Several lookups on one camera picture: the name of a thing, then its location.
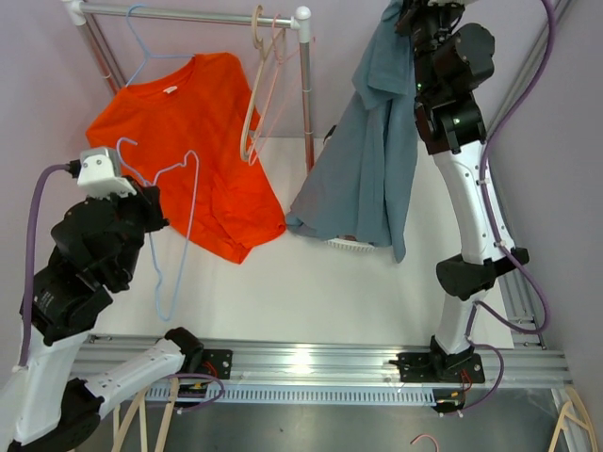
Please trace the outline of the pink wire hanger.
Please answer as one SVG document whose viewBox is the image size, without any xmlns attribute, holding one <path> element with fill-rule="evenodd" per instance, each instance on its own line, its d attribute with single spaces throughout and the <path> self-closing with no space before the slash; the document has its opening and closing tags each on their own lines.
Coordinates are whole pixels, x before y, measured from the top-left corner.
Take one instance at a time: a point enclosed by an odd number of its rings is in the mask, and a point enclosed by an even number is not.
<svg viewBox="0 0 603 452">
<path fill-rule="evenodd" d="M 268 138 L 273 135 L 273 132 L 274 132 L 276 126 L 279 124 L 282 116 L 284 115 L 285 108 L 287 107 L 288 103 L 290 102 L 292 95 L 297 91 L 301 92 L 300 76 L 298 76 L 298 79 L 296 81 L 292 82 L 289 85 L 286 85 L 284 82 L 285 66 L 292 59 L 294 59 L 294 58 L 299 59 L 299 57 L 297 55 L 297 53 L 298 53 L 297 33 L 292 30 L 285 30 L 285 29 L 283 29 L 283 30 L 285 31 L 285 45 L 284 45 L 284 49 L 282 50 L 284 64 L 280 68 L 279 79 L 276 84 L 276 88 L 273 92 L 269 111 L 265 116 L 264 128 L 263 128 L 262 136 L 260 137 L 259 144 L 258 144 L 258 150 L 259 150 L 258 158 L 259 158 L 260 154 L 262 153 L 264 147 L 268 143 Z M 312 46 L 312 50 L 313 50 L 314 43 L 315 43 L 315 37 L 313 36 L 313 33 L 312 33 L 312 37 L 313 37 L 313 46 Z M 274 63 L 273 58 L 271 57 L 269 59 L 268 66 L 265 71 L 262 86 L 258 92 L 258 99 L 257 99 L 257 109 L 258 110 L 260 110 L 264 106 L 264 103 L 267 100 L 267 94 L 269 91 L 269 87 L 271 85 L 271 81 L 272 81 L 274 72 L 275 72 L 275 63 Z"/>
</svg>

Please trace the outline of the beige wooden hanger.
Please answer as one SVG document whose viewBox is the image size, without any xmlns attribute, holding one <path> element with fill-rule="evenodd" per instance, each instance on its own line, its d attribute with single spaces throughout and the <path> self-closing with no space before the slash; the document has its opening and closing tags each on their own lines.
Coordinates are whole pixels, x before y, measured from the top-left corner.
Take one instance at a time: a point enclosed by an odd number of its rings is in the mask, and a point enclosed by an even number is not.
<svg viewBox="0 0 603 452">
<path fill-rule="evenodd" d="M 269 39 L 269 43 L 265 43 L 265 40 L 258 32 L 259 19 L 263 15 L 263 12 L 263 6 L 258 4 L 255 6 L 252 14 L 251 26 L 253 47 L 258 52 L 259 65 L 253 80 L 251 95 L 239 141 L 240 158 L 249 166 L 253 166 L 258 158 L 258 144 L 260 137 L 262 136 L 265 116 L 269 111 L 273 92 L 279 79 L 280 68 L 284 64 L 282 50 L 285 45 L 285 31 L 283 29 L 277 30 L 276 21 L 279 16 L 274 16 L 270 20 L 271 38 Z M 258 92 L 262 86 L 265 71 L 271 57 L 275 63 L 275 72 L 269 87 L 267 100 L 265 101 L 264 106 L 258 110 Z"/>
</svg>

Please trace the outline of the grey blue t shirt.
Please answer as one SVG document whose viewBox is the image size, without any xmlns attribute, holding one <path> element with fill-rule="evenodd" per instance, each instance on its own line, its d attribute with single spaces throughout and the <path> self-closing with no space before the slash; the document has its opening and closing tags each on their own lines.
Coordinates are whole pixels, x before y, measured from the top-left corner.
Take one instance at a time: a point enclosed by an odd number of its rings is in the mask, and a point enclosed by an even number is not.
<svg viewBox="0 0 603 452">
<path fill-rule="evenodd" d="M 354 93 L 285 217 L 287 229 L 322 241 L 350 236 L 406 255 L 404 228 L 418 157 L 413 45 L 384 10 L 352 77 Z"/>
</svg>

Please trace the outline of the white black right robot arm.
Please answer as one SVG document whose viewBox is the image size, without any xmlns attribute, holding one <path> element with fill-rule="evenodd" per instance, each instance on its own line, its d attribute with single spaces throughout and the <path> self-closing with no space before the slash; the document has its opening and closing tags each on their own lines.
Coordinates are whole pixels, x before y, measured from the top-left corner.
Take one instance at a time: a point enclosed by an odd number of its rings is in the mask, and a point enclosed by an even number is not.
<svg viewBox="0 0 603 452">
<path fill-rule="evenodd" d="M 497 279 L 529 260 L 483 199 L 497 196 L 481 163 L 486 129 L 474 90 L 494 73 L 495 39 L 482 25 L 459 25 L 464 1 L 405 1 L 396 25 L 411 39 L 416 76 L 416 128 L 439 169 L 461 237 L 461 251 L 436 265 L 445 292 L 443 313 L 426 353 L 401 353 L 394 363 L 404 382 L 461 381 L 485 377 L 466 339 L 472 308 Z"/>
</svg>

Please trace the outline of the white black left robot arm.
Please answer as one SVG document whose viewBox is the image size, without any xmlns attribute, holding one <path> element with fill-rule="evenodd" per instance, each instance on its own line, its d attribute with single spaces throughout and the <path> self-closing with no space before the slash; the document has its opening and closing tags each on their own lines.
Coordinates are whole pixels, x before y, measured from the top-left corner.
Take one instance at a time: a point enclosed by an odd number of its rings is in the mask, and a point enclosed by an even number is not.
<svg viewBox="0 0 603 452">
<path fill-rule="evenodd" d="M 168 225 L 156 186 L 124 197 L 86 198 L 51 231 L 55 247 L 33 278 L 31 350 L 21 395 L 4 393 L 14 417 L 4 451 L 69 451 L 88 439 L 121 402 L 157 380 L 197 375 L 203 344 L 188 330 L 168 331 L 150 349 L 103 374 L 72 375 L 76 355 L 115 293 L 130 287 L 147 233 Z"/>
</svg>

